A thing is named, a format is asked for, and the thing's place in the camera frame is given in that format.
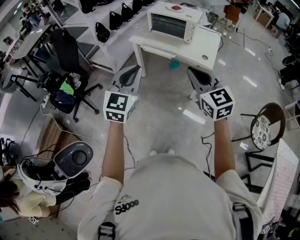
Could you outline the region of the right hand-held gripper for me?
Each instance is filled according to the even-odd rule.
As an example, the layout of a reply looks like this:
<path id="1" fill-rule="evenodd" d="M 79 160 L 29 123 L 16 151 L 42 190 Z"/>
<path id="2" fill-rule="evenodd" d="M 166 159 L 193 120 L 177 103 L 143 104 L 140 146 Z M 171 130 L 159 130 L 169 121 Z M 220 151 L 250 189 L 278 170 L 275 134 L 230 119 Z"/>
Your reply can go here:
<path id="1" fill-rule="evenodd" d="M 188 67 L 187 75 L 193 89 L 197 89 L 199 83 L 197 70 L 193 67 Z M 201 71 L 200 82 L 202 85 L 208 85 L 208 87 L 206 89 L 201 87 L 199 90 L 195 90 L 194 99 L 199 108 L 213 121 L 227 119 L 231 116 L 235 107 L 235 99 L 230 88 L 224 86 L 211 71 Z"/>

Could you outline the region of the person's left forearm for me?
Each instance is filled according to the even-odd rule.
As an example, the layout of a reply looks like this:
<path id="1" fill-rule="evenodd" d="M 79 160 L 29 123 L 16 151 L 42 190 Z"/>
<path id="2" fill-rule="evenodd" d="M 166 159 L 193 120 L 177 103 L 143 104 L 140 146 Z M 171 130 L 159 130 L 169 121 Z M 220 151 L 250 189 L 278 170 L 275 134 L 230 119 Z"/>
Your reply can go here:
<path id="1" fill-rule="evenodd" d="M 123 124 L 110 122 L 105 155 L 102 163 L 102 177 L 109 177 L 124 184 L 124 140 Z"/>

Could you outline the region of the person's right forearm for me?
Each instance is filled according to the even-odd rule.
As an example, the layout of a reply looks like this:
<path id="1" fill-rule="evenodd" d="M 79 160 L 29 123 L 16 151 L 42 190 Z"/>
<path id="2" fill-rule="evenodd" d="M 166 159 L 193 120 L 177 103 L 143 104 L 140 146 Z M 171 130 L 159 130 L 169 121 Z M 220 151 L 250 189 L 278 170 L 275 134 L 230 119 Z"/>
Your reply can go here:
<path id="1" fill-rule="evenodd" d="M 227 119 L 214 122 L 214 171 L 217 180 L 228 170 L 235 170 L 235 159 Z"/>

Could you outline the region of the white toaster oven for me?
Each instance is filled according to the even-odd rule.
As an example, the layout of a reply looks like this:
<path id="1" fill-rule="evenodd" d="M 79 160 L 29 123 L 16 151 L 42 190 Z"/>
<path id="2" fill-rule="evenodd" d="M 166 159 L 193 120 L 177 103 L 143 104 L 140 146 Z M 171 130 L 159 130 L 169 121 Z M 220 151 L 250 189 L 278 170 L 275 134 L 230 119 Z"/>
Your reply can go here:
<path id="1" fill-rule="evenodd" d="M 172 3 L 160 1 L 147 10 L 149 31 L 191 43 L 203 11 L 180 5 L 184 12 L 176 13 L 166 9 L 168 4 Z"/>

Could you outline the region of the green cloth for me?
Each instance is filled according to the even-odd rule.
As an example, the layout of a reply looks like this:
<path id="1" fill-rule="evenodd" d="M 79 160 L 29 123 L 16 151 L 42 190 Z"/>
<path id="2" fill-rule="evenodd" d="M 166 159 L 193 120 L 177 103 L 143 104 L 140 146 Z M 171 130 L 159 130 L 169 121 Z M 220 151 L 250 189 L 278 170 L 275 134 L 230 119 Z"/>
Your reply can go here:
<path id="1" fill-rule="evenodd" d="M 70 84 L 68 84 L 66 81 L 64 81 L 60 87 L 60 90 L 65 92 L 66 94 L 69 94 L 71 96 L 74 95 L 74 89 L 71 87 Z"/>

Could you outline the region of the black office chair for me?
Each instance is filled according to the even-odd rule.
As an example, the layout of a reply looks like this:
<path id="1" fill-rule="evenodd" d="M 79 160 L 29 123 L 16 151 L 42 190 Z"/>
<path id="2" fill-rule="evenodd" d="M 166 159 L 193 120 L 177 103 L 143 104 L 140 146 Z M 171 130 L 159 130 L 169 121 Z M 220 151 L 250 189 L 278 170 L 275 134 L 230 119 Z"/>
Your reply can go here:
<path id="1" fill-rule="evenodd" d="M 84 102 L 87 106 L 89 106 L 95 114 L 99 114 L 99 110 L 88 102 L 85 97 L 89 97 L 93 90 L 97 88 L 102 89 L 103 86 L 97 83 L 96 85 L 87 88 L 90 75 L 79 64 L 78 45 L 76 39 L 64 29 L 56 29 L 50 34 L 50 42 L 56 51 L 60 68 L 65 72 L 62 76 L 62 83 L 66 81 L 74 89 L 73 96 L 75 98 L 75 107 L 72 110 L 73 120 L 76 123 L 78 122 L 76 115 L 81 102 Z M 50 102 L 53 106 L 56 94 L 52 94 L 50 96 Z"/>

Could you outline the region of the white plate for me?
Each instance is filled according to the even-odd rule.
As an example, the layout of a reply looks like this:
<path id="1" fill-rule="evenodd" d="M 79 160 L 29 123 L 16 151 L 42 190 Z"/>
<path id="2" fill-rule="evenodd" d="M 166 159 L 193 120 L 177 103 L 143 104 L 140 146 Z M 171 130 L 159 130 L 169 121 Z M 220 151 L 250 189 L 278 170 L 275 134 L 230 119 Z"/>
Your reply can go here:
<path id="1" fill-rule="evenodd" d="M 180 10 L 180 11 L 174 11 L 174 10 L 172 10 L 172 9 L 171 9 L 172 6 L 174 6 L 174 4 L 168 4 L 168 5 L 166 5 L 165 7 L 166 7 L 166 9 L 168 9 L 168 10 L 170 10 L 170 11 L 173 11 L 173 12 L 176 12 L 176 13 L 183 13 L 183 12 L 184 12 L 184 9 L 183 9 L 181 6 L 178 5 L 179 7 L 182 8 L 182 10 Z"/>

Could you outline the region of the black bag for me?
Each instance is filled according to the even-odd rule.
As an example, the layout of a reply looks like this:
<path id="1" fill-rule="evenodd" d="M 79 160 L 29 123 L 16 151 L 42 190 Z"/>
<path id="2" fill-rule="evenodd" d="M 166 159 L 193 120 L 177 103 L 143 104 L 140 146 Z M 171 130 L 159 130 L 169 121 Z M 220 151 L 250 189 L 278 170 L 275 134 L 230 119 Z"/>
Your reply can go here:
<path id="1" fill-rule="evenodd" d="M 62 76 L 55 72 L 45 72 L 39 77 L 37 87 L 48 91 L 50 94 L 56 94 L 62 85 Z"/>

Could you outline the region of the floral cushion round stool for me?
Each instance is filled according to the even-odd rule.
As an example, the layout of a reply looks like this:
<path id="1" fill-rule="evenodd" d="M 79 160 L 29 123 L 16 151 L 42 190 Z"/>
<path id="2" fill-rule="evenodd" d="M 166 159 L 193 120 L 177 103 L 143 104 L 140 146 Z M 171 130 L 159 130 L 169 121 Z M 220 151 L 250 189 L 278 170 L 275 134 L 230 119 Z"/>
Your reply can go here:
<path id="1" fill-rule="evenodd" d="M 285 114 L 282 107 L 277 103 L 266 104 L 258 114 L 242 113 L 241 116 L 253 118 L 250 125 L 250 135 L 234 139 L 232 142 L 251 139 L 254 146 L 261 152 L 267 147 L 277 144 L 284 134 Z M 279 131 L 275 138 L 271 139 L 270 126 L 275 123 L 279 123 Z"/>

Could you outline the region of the white power strip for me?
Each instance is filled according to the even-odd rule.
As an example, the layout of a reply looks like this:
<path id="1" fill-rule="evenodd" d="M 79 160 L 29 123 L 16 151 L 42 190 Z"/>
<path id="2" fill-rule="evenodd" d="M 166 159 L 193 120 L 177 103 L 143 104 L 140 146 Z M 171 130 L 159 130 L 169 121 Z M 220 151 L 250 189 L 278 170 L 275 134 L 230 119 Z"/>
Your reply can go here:
<path id="1" fill-rule="evenodd" d="M 48 95 L 46 95 L 46 96 L 44 97 L 43 102 L 42 102 L 42 104 L 41 104 L 42 108 L 44 108 L 44 109 L 46 108 L 47 103 L 48 103 L 49 98 L 50 98 L 50 95 L 51 95 L 51 94 L 48 94 Z"/>

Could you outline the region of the wooden board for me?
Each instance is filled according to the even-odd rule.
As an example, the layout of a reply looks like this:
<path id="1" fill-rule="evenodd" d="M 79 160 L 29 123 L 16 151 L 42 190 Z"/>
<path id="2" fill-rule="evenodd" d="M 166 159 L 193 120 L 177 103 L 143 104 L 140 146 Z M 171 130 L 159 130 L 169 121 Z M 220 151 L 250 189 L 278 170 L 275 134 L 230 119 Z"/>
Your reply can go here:
<path id="1" fill-rule="evenodd" d="M 68 129 L 58 121 L 58 126 L 50 119 L 45 132 L 42 134 L 41 143 L 38 144 L 38 157 L 53 159 L 56 153 L 71 143 L 79 141 L 79 137 L 66 132 Z"/>

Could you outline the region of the gray desk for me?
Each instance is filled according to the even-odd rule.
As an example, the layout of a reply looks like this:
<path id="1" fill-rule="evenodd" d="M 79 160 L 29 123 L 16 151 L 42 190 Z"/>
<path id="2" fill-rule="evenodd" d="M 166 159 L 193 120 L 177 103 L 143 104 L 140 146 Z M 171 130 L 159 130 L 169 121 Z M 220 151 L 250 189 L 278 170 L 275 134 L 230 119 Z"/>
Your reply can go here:
<path id="1" fill-rule="evenodd" d="M 10 58 L 9 60 L 17 60 L 26 57 L 50 27 L 51 25 L 48 24 L 36 30 L 32 30 L 19 45 L 17 44 L 19 39 L 14 40 L 5 54 L 4 61 L 6 61 L 7 58 Z"/>

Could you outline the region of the person's white t-shirt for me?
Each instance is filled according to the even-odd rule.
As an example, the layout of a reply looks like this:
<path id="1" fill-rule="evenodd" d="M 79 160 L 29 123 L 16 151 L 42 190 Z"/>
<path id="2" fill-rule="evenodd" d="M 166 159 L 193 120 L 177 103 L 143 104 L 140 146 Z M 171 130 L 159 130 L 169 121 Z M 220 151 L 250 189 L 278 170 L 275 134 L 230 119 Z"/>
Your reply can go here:
<path id="1" fill-rule="evenodd" d="M 186 159 L 156 154 L 140 160 L 124 184 L 103 177 L 79 223 L 78 240 L 96 240 L 113 215 L 122 240 L 236 240 L 233 205 L 250 211 L 257 238 L 262 213 L 234 170 L 212 181 Z"/>

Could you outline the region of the white board with pink sheet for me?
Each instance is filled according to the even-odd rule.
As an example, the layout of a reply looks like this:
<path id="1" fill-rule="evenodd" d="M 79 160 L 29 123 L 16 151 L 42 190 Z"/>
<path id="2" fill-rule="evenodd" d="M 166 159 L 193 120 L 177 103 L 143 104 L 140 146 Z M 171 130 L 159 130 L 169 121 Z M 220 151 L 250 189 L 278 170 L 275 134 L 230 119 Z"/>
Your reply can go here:
<path id="1" fill-rule="evenodd" d="M 266 184 L 260 193 L 257 204 L 262 211 L 261 234 L 268 225 L 279 221 L 296 175 L 299 159 L 281 139 Z"/>

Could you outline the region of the white case base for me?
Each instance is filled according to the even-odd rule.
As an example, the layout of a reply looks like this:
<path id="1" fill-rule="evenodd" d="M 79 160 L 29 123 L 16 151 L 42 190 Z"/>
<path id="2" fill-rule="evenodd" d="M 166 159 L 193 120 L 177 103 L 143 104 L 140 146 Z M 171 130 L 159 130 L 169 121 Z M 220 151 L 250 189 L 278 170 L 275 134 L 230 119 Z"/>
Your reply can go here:
<path id="1" fill-rule="evenodd" d="M 58 195 L 67 184 L 67 178 L 50 159 L 28 157 L 17 165 L 23 183 L 32 191 Z"/>

